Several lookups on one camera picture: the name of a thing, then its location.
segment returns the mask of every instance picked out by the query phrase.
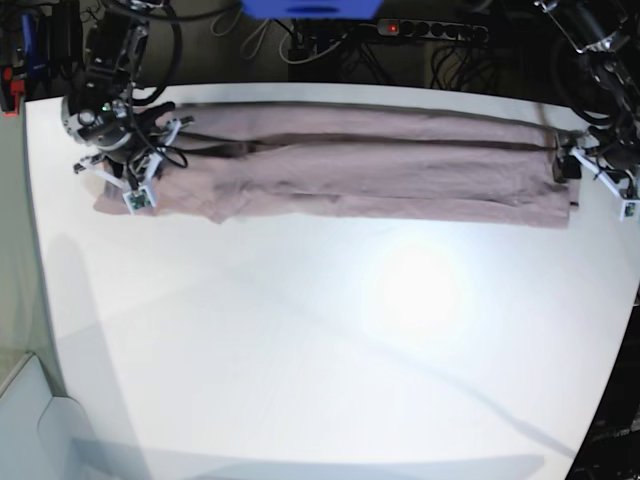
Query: wire bundle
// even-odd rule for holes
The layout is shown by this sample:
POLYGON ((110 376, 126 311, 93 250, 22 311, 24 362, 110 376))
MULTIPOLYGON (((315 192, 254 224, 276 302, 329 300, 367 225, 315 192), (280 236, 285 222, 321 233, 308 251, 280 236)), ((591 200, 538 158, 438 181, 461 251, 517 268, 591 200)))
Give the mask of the wire bundle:
MULTIPOLYGON (((214 37, 225 37, 229 35, 236 28, 243 16, 242 6, 238 6, 236 10, 236 12, 234 12, 233 10, 228 10, 216 16, 211 22, 211 25, 209 25, 211 35, 213 35, 214 37), (220 30, 219 26, 225 21, 229 21, 229 25, 226 28, 220 30)), ((267 36, 267 33, 269 32, 269 28, 271 27, 272 23, 273 20, 263 20, 262 22, 260 22, 258 28, 256 28, 254 32, 249 35, 247 39, 242 43, 242 45, 240 46, 240 56, 244 60, 253 60, 258 55, 258 53, 260 53, 260 49, 262 48, 262 44, 264 43, 264 40, 267 36)))
POLYGON ((94 21, 97 22, 98 20, 100 20, 98 18, 98 14, 100 14, 102 12, 102 3, 100 2, 100 0, 96 0, 96 6, 95 7, 91 7, 88 6, 86 7, 84 10, 82 10, 82 12, 80 12, 80 21, 82 23, 88 23, 90 21, 94 21))
POLYGON ((371 46, 361 34, 363 28, 377 28, 377 25, 359 23, 351 25, 346 31, 338 25, 340 27, 337 29, 338 33, 336 33, 335 38, 326 40, 328 41, 328 46, 324 50, 319 50, 320 42, 317 36, 303 34, 295 20, 292 21, 292 26, 292 30, 287 28, 287 35, 282 39, 279 46, 280 58, 285 63, 289 65, 305 65, 335 54, 338 55, 337 63, 340 65, 340 75, 344 80, 348 80, 358 67, 364 66, 377 83, 397 85, 397 82, 382 66, 371 46), (293 49, 304 46, 306 51, 315 51, 315 54, 300 60, 289 59, 283 51, 288 39, 291 39, 291 47, 293 49))
POLYGON ((479 93, 495 94, 498 91, 502 62, 485 47, 473 43, 460 45, 456 42, 438 47, 430 60, 432 78, 429 88, 470 91, 472 82, 480 80, 483 86, 479 93))

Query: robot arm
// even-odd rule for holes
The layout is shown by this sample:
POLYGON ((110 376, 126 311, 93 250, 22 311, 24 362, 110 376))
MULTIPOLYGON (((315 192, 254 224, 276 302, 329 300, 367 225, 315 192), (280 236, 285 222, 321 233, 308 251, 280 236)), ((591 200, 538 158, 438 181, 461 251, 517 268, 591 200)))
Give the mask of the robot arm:
POLYGON ((552 77, 556 88, 574 112, 591 124, 587 132, 571 138, 559 161, 579 161, 595 174, 620 200, 621 219, 640 211, 636 181, 640 166, 640 46, 624 8, 617 0, 538 0, 562 31, 551 52, 552 77), (558 68, 560 52, 572 47, 580 65, 615 100, 617 111, 610 117, 584 112, 565 87, 558 68))
MULTIPOLYGON (((144 13, 163 8, 167 17, 175 17, 170 5, 136 2, 135 7, 144 13)), ((170 159, 166 149, 191 119, 172 120, 158 128, 156 120, 172 111, 175 104, 164 103, 142 113, 133 110, 134 105, 154 102, 177 70, 182 32, 177 23, 172 29, 174 58, 163 86, 150 97, 136 100, 133 88, 147 45, 149 20, 108 10, 89 32, 86 69, 80 88, 63 100, 62 121, 67 133, 77 142, 99 150, 97 155, 76 164, 74 171, 91 171, 121 188, 131 213, 155 205, 151 180, 165 161, 186 167, 170 159), (102 162, 109 164, 112 173, 96 168, 102 162)))

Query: black cable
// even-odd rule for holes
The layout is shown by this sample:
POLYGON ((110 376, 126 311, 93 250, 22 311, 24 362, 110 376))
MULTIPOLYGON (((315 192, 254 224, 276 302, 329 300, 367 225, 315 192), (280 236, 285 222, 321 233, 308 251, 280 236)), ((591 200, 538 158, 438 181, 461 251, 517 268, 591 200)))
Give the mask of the black cable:
MULTIPOLYGON (((163 9, 165 14, 167 15, 167 18, 177 18, 176 11, 170 4, 166 4, 163 9)), ((155 102, 160 97, 160 95, 164 93, 164 91, 167 89, 176 73, 178 72, 180 62, 182 61, 182 27, 179 23, 172 23, 171 30, 173 32, 173 52, 171 54, 171 63, 169 64, 169 68, 167 69, 164 78, 160 81, 160 85, 158 85, 158 88, 156 88, 151 95, 149 95, 147 98, 135 98, 133 100, 133 104, 137 107, 146 107, 147 105, 155 102)))
POLYGON ((240 5, 239 2, 233 2, 226 7, 221 7, 209 12, 204 12, 197 15, 186 15, 182 17, 176 16, 175 18, 169 18, 169 17, 161 17, 158 15, 150 14, 150 13, 144 13, 144 12, 132 10, 128 7, 125 7, 124 5, 119 3, 117 0, 102 0, 102 3, 105 5, 106 8, 111 9, 114 12, 117 12, 121 15, 137 18, 139 20, 152 20, 154 22, 160 22, 160 23, 197 22, 199 20, 205 20, 207 18, 212 18, 217 15, 220 15, 221 13, 228 12, 229 10, 233 10, 234 8, 237 8, 238 5, 240 5))
POLYGON ((98 18, 97 14, 100 13, 101 10, 102 3, 100 2, 100 0, 96 0, 96 7, 91 8, 91 6, 88 6, 82 12, 80 12, 80 21, 82 23, 87 23, 93 19, 93 21, 98 22, 100 19, 98 18), (88 17, 82 19, 83 14, 88 15, 88 17))
POLYGON ((598 173, 596 173, 595 177, 593 178, 594 180, 597 180, 602 173, 607 173, 607 174, 615 173, 618 175, 622 175, 624 177, 627 177, 627 179, 629 180, 629 186, 627 187, 627 198, 633 198, 635 196, 635 193, 637 191, 636 182, 633 176, 629 172, 625 170, 620 170, 618 168, 603 167, 602 165, 600 165, 598 158, 596 158, 595 164, 598 167, 599 171, 598 173))
POLYGON ((550 67, 551 67, 551 80, 553 82, 553 86, 556 89, 558 95, 560 95, 561 99, 565 104, 573 110, 573 113, 582 118, 585 122, 590 123, 591 125, 598 126, 606 126, 611 124, 610 117, 594 117, 589 113, 585 112, 582 107, 578 104, 573 95, 571 95, 564 85, 564 81, 560 75, 560 60, 562 60, 562 53, 564 49, 568 47, 568 43, 564 37, 558 37, 553 46, 551 47, 551 55, 550 59, 550 67))
POLYGON ((460 85, 460 89, 462 90, 462 88, 465 85, 467 85, 471 80, 473 80, 476 77, 480 77, 482 80, 485 81, 485 88, 486 88, 487 84, 491 81, 492 77, 489 76, 489 78, 487 79, 483 76, 483 73, 492 68, 496 68, 497 64, 498 64, 498 59, 496 58, 487 57, 487 58, 480 59, 480 61, 476 62, 476 65, 474 67, 469 68, 467 72, 460 77, 458 81, 458 84, 460 85))
POLYGON ((131 166, 131 164, 133 163, 135 157, 138 157, 138 158, 140 157, 140 150, 134 150, 133 152, 131 152, 129 154, 129 156, 127 157, 127 160, 125 161, 125 164, 124 164, 124 166, 125 166, 125 168, 127 170, 127 182, 129 182, 129 186, 131 187, 131 190, 133 190, 133 191, 138 190, 138 188, 140 187, 140 182, 138 182, 138 177, 136 176, 136 174, 133 171, 133 168, 131 166))
POLYGON ((169 150, 171 152, 174 152, 175 154, 177 154, 180 159, 182 160, 182 163, 180 162, 176 162, 174 159, 172 159, 171 157, 167 157, 169 158, 169 161, 172 165, 175 165, 178 168, 182 168, 182 169, 187 169, 189 168, 189 160, 187 159, 187 156, 185 155, 186 152, 182 151, 180 148, 177 147, 173 147, 171 145, 168 145, 166 147, 164 147, 166 150, 169 150))
POLYGON ((380 60, 378 60, 378 57, 376 57, 376 55, 373 53, 373 50, 371 50, 371 47, 366 43, 363 44, 363 47, 373 60, 374 66, 377 68, 380 75, 382 75, 382 77, 387 81, 387 83, 389 85, 398 85, 398 82, 396 82, 394 78, 389 74, 389 72, 384 69, 384 67, 380 63, 380 60))
POLYGON ((434 88, 434 86, 436 85, 436 83, 439 85, 440 89, 444 89, 442 82, 440 82, 440 69, 442 69, 442 67, 444 66, 445 62, 451 58, 455 52, 456 52, 456 48, 458 48, 456 45, 449 45, 447 48, 449 48, 449 52, 446 53, 442 59, 438 62, 437 66, 435 67, 435 69, 432 69, 433 71, 433 78, 431 79, 431 84, 429 85, 429 88, 434 88))
POLYGON ((291 40, 293 40, 296 35, 293 33, 293 30, 291 30, 289 27, 287 27, 284 23, 282 23, 280 20, 278 20, 277 18, 274 18, 273 21, 279 25, 280 27, 282 27, 284 30, 287 31, 287 33, 289 34, 289 36, 291 37, 291 40))
POLYGON ((145 135, 145 133, 140 129, 140 125, 138 125, 138 122, 136 121, 135 112, 133 111, 133 86, 129 86, 129 91, 127 92, 127 114, 134 132, 153 153, 160 155, 163 160, 166 160, 168 163, 176 165, 179 168, 187 168, 189 166, 188 162, 185 165, 180 165, 178 162, 166 155, 162 150, 151 143, 149 137, 147 137, 147 135, 145 135))
POLYGON ((462 91, 462 87, 464 86, 464 72, 469 68, 469 65, 473 65, 474 62, 477 62, 478 59, 473 58, 474 45, 469 44, 467 47, 467 53, 465 54, 462 62, 460 62, 459 68, 456 70, 455 74, 452 76, 450 80, 450 84, 447 85, 447 88, 450 90, 462 91))
POLYGON ((458 52, 456 52, 456 57, 458 57, 458 60, 460 60, 460 62, 452 62, 451 66, 445 70, 445 72, 442 74, 442 84, 444 86, 445 89, 447 90, 454 90, 454 81, 456 79, 459 78, 460 76, 460 71, 464 68, 464 66, 467 64, 467 62, 469 61, 469 55, 471 52, 471 48, 472 47, 467 47, 467 53, 465 53, 464 57, 461 57, 458 52))
POLYGON ((373 66, 371 60, 367 57, 367 54, 364 52, 361 45, 358 45, 358 54, 360 56, 360 64, 367 67, 367 70, 369 70, 369 73, 371 73, 371 76, 373 77, 373 79, 376 81, 378 85, 383 85, 384 82, 382 78, 380 78, 378 71, 373 66))

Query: white cable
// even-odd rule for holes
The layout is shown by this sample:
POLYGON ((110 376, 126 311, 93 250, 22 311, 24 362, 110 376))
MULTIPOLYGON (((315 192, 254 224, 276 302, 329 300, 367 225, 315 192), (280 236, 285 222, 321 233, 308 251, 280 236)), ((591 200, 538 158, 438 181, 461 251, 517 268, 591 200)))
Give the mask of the white cable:
POLYGON ((211 22, 211 25, 209 25, 209 31, 211 32, 211 35, 213 35, 214 37, 224 37, 225 35, 229 35, 233 31, 233 29, 236 28, 236 25, 238 25, 238 22, 240 21, 240 18, 242 17, 242 12, 243 12, 242 8, 239 8, 237 10, 236 16, 231 21, 231 24, 229 25, 229 27, 227 27, 226 30, 223 30, 222 32, 219 32, 219 31, 216 30, 216 27, 218 26, 218 24, 222 20, 225 20, 227 17, 229 17, 229 14, 231 12, 233 12, 233 10, 221 13, 217 17, 213 18, 213 21, 211 22))
MULTIPOLYGON (((224 37, 226 35, 229 35, 236 28, 244 12, 242 8, 239 8, 236 11, 235 16, 226 29, 222 31, 219 31, 217 29, 222 21, 228 19, 232 15, 231 12, 233 12, 233 10, 231 10, 230 12, 222 13, 213 19, 211 25, 209 25, 209 31, 211 32, 211 35, 213 35, 214 37, 224 37)), ((260 49, 262 48, 262 45, 264 44, 264 39, 267 36, 267 32, 269 31, 271 23, 271 20, 264 20, 260 24, 260 26, 258 26, 258 28, 256 28, 256 30, 251 35, 249 35, 244 42, 242 42, 242 45, 240 46, 240 56, 244 60, 253 60, 258 55, 260 49), (249 50, 253 42, 255 42, 255 46, 253 47, 253 49, 249 50)))
POLYGON ((262 48, 262 44, 264 43, 264 38, 267 35, 267 32, 269 31, 269 27, 271 27, 271 20, 265 20, 263 21, 260 26, 256 29, 255 32, 253 32, 251 35, 249 35, 247 37, 247 39, 242 43, 242 45, 240 46, 240 56, 245 59, 245 60, 253 60, 256 55, 258 55, 258 53, 260 52, 260 49, 262 48), (256 45, 255 47, 253 47, 253 50, 251 50, 249 52, 249 54, 247 54, 247 48, 249 48, 249 46, 251 45, 251 42, 254 41, 257 37, 257 41, 256 41, 256 45))
MULTIPOLYGON (((359 25, 357 25, 357 27, 373 27, 373 28, 378 28, 377 25, 373 25, 371 23, 361 23, 359 25)), ((345 39, 350 35, 351 32, 349 33, 345 33, 344 35, 342 35, 342 37, 340 37, 340 40, 338 40, 336 43, 334 43, 333 45, 331 45, 329 48, 327 48, 326 50, 324 50, 322 53, 319 53, 318 55, 315 55, 313 57, 309 57, 309 58, 305 58, 304 60, 289 60, 284 52, 282 51, 282 47, 284 47, 285 42, 287 41, 287 38, 289 38, 291 35, 286 34, 284 36, 284 38, 282 39, 282 41, 280 42, 280 46, 278 47, 278 53, 280 54, 280 58, 282 59, 282 61, 288 65, 304 65, 305 63, 311 63, 311 62, 315 62, 316 60, 319 60, 320 58, 329 55, 331 52, 333 52, 334 50, 336 50, 340 45, 342 45, 342 42, 345 41, 345 39)))
POLYGON ((572 156, 578 159, 583 167, 594 173, 596 177, 605 184, 609 191, 613 193, 614 196, 616 196, 617 198, 622 198, 624 200, 620 187, 618 187, 618 185, 614 183, 609 175, 603 173, 602 169, 595 162, 587 158, 587 156, 581 149, 574 147, 571 149, 570 153, 572 156))

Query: cable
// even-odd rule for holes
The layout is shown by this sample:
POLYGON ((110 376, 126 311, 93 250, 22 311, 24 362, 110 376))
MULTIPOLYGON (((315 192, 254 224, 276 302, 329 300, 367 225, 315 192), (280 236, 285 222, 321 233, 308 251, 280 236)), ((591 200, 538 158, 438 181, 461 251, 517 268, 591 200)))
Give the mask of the cable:
POLYGON ((469 82, 471 82, 471 80, 473 80, 474 78, 481 78, 482 80, 485 81, 485 88, 487 88, 487 84, 491 81, 492 76, 490 76, 488 79, 485 78, 483 76, 483 73, 486 72, 487 70, 490 70, 491 68, 496 68, 497 64, 498 64, 499 59, 498 58, 494 58, 494 57, 485 57, 485 58, 481 58, 478 59, 474 64, 472 65, 467 65, 466 67, 466 72, 461 74, 459 80, 458 80, 458 87, 460 90, 462 90, 462 88, 467 85, 469 82))
POLYGON ((102 0, 106 8, 110 8, 114 12, 120 13, 121 15, 126 15, 128 17, 137 18, 139 20, 152 20, 160 23, 183 23, 183 22, 197 22, 199 20, 205 20, 208 18, 215 17, 221 13, 227 12, 229 10, 233 10, 238 6, 238 2, 233 2, 231 5, 227 5, 226 7, 221 7, 216 10, 211 10, 209 12, 200 13, 197 15, 186 15, 182 17, 176 16, 175 18, 161 17, 158 15, 153 15, 150 13, 139 12, 137 10, 132 10, 128 7, 125 7, 117 0, 102 0))
POLYGON ((360 64, 363 64, 365 67, 367 67, 367 69, 369 70, 369 73, 371 73, 371 76, 373 77, 373 79, 376 81, 377 84, 383 85, 384 82, 380 78, 378 70, 373 64, 373 61, 367 56, 366 52, 364 51, 361 45, 358 45, 357 52, 359 54, 360 64))
POLYGON ((459 80, 460 71, 464 69, 465 65, 469 61, 469 57, 471 56, 471 50, 472 50, 472 47, 469 46, 467 48, 467 53, 465 53, 464 57, 461 57, 458 52, 455 52, 455 55, 458 58, 458 61, 452 62, 451 66, 447 70, 445 70, 445 72, 442 74, 442 81, 445 89, 456 90, 453 82, 456 79, 459 80))
POLYGON ((606 173, 606 174, 615 173, 615 174, 624 176, 624 177, 627 178, 627 180, 629 180, 629 186, 627 187, 626 197, 627 198, 633 198, 635 196, 635 194, 637 192, 636 180, 635 180, 634 176, 631 173, 629 173, 626 170, 620 170, 618 168, 603 167, 602 165, 600 165, 600 162, 599 162, 598 158, 596 158, 596 161, 593 162, 593 163, 595 163, 596 167, 598 168, 598 173, 596 173, 596 176, 594 177, 594 180, 597 180, 598 177, 602 173, 606 173))
POLYGON ((166 160, 168 163, 171 163, 178 168, 189 167, 188 162, 186 164, 180 164, 175 160, 173 160, 172 158, 170 158, 157 146, 151 143, 151 140, 149 140, 149 137, 147 137, 147 135, 145 135, 144 132, 140 129, 140 125, 138 125, 138 122, 136 121, 135 112, 133 111, 133 86, 131 85, 129 86, 128 92, 127 92, 127 114, 129 116, 129 121, 131 122, 131 126, 133 127, 134 132, 136 133, 136 135, 138 135, 140 140, 142 140, 142 142, 148 147, 148 149, 150 149, 153 153, 160 155, 163 160, 166 160))
POLYGON ((127 182, 129 183, 131 190, 136 191, 138 190, 138 187, 140 187, 140 183, 138 182, 138 177, 134 172, 133 166, 131 165, 134 161, 134 157, 138 157, 136 158, 136 160, 140 158, 140 150, 134 150, 133 152, 131 152, 127 157, 124 166, 127 170, 127 182))
MULTIPOLYGON (((211 32, 211 35, 213 35, 214 37, 224 37, 226 35, 229 35, 234 30, 234 28, 236 28, 236 26, 238 25, 238 22, 242 18, 242 14, 243 14, 242 7, 238 8, 238 11, 235 13, 233 18, 231 19, 229 26, 226 29, 222 31, 219 31, 217 29, 220 23, 229 17, 230 12, 231 10, 221 13, 220 15, 218 15, 213 19, 213 21, 211 22, 211 25, 209 25, 209 31, 211 32)), ((258 26, 258 28, 256 28, 256 30, 247 37, 247 39, 242 43, 242 45, 240 45, 240 56, 244 60, 253 60, 258 55, 258 53, 260 52, 260 49, 262 48, 262 45, 264 44, 264 39, 267 36, 267 32, 269 31, 269 28, 271 27, 272 22, 273 22, 272 20, 263 20, 258 26), (252 42, 255 42, 255 46, 253 47, 252 50, 248 50, 252 42)), ((278 21, 278 23, 283 28, 285 28, 289 33, 291 33, 291 35, 293 35, 293 32, 291 32, 282 22, 278 21)))
POLYGON ((293 33, 293 30, 291 30, 289 27, 287 27, 284 23, 282 23, 280 20, 278 20, 277 18, 273 19, 274 23, 276 23, 278 26, 282 27, 283 29, 285 29, 287 32, 289 32, 289 35, 291 35, 291 41, 297 41, 297 36, 295 33, 293 33))
POLYGON ((91 20, 94 21, 98 21, 98 13, 100 13, 100 11, 102 10, 102 3, 100 2, 100 0, 96 0, 96 6, 94 8, 91 8, 91 6, 88 6, 87 8, 85 8, 82 12, 80 12, 80 21, 82 23, 87 23, 90 22, 91 20), (84 19, 82 19, 82 15, 88 15, 88 17, 85 17, 84 19))
POLYGON ((594 117, 589 113, 585 112, 578 102, 575 100, 573 95, 571 95, 567 89, 565 88, 564 82, 560 76, 560 60, 561 54, 563 53, 563 49, 566 48, 568 43, 564 39, 564 37, 558 37, 553 46, 551 47, 551 55, 550 66, 551 66, 551 80, 553 85, 558 92, 558 95, 562 98, 565 104, 573 110, 573 113, 582 118, 585 122, 590 123, 591 125, 598 126, 607 126, 611 124, 611 117, 594 117))
POLYGON ((182 152, 179 148, 173 147, 171 145, 168 145, 166 147, 164 147, 166 150, 169 150, 171 152, 174 152, 176 155, 178 155, 180 157, 180 159, 182 160, 182 163, 180 162, 176 162, 175 160, 173 160, 172 158, 169 158, 170 162, 172 165, 175 165, 178 168, 182 168, 182 169, 187 169, 189 168, 189 160, 187 159, 187 156, 184 154, 184 152, 182 152))
MULTIPOLYGON (((176 18, 176 11, 170 4, 166 4, 164 7, 164 12, 167 15, 167 18, 176 18)), ((171 24, 171 31, 173 32, 173 52, 171 54, 171 63, 169 64, 169 68, 164 75, 164 78, 160 82, 158 88, 149 95, 147 98, 142 99, 134 99, 133 104, 138 107, 146 107, 147 105, 155 102, 160 95, 164 93, 167 89, 173 77, 175 77, 178 72, 178 68, 180 67, 180 62, 182 61, 182 49, 183 49, 183 38, 182 38, 182 27, 178 23, 171 24)))
POLYGON ((433 56, 431 57, 431 67, 432 67, 432 71, 433 71, 433 78, 431 78, 431 84, 429 85, 429 88, 434 88, 435 84, 437 83, 439 85, 440 89, 444 89, 442 83, 440 82, 440 69, 444 66, 445 62, 451 58, 455 52, 456 49, 458 48, 457 45, 448 45, 445 48, 442 49, 438 49, 433 53, 433 56), (444 55, 444 57, 442 57, 442 59, 438 62, 438 65, 433 68, 433 65, 435 63, 435 57, 436 55, 441 52, 441 51, 445 51, 446 49, 450 49, 450 51, 448 53, 446 53, 444 55))
POLYGON ((441 52, 444 52, 450 48, 451 48, 451 45, 444 45, 436 48, 434 52, 431 54, 431 59, 429 60, 429 63, 431 66, 431 83, 429 84, 429 88, 434 88, 436 83, 438 84, 439 88, 442 88, 442 84, 440 83, 440 79, 438 78, 437 71, 436 71, 436 58, 441 52))
POLYGON ((467 70, 470 67, 470 65, 473 65, 474 62, 478 61, 477 58, 474 59, 474 55, 473 55, 476 49, 478 49, 478 45, 474 45, 472 42, 470 42, 467 45, 466 53, 464 57, 461 59, 460 63, 458 64, 458 68, 456 69, 456 71, 453 73, 453 75, 451 75, 448 81, 446 80, 446 78, 444 79, 447 82, 445 85, 447 89, 454 90, 454 91, 462 91, 462 88, 464 87, 463 75, 465 70, 467 70))
POLYGON ((365 43, 363 45, 363 48, 367 52, 367 54, 371 57, 371 59, 373 60, 374 67, 377 68, 378 72, 380 73, 380 75, 383 76, 383 78, 386 80, 386 82, 389 85, 398 85, 398 82, 396 82, 394 80, 394 78, 389 74, 389 72, 387 72, 384 69, 384 67, 380 63, 380 60, 378 60, 378 57, 376 57, 376 55, 373 53, 373 50, 371 50, 371 47, 368 44, 365 43))
POLYGON ((373 25, 371 23, 360 23, 360 24, 356 25, 352 30, 350 30, 349 32, 347 32, 344 35, 342 35, 333 45, 331 45, 326 50, 323 50, 321 53, 319 53, 319 54, 317 54, 317 55, 315 55, 313 57, 305 58, 303 60, 289 60, 286 57, 286 55, 284 54, 284 52, 282 51, 282 47, 284 47, 284 44, 287 41, 287 38, 289 38, 289 33, 288 33, 280 41, 280 45, 278 46, 278 53, 280 54, 280 58, 282 59, 282 61, 284 63, 286 63, 287 65, 304 65, 304 64, 307 64, 307 63, 315 62, 316 60, 319 60, 322 57, 326 57, 327 55, 329 55, 329 54, 333 53, 334 51, 336 51, 342 45, 342 43, 352 34, 352 32, 358 27, 374 27, 374 28, 378 28, 377 25, 373 25))

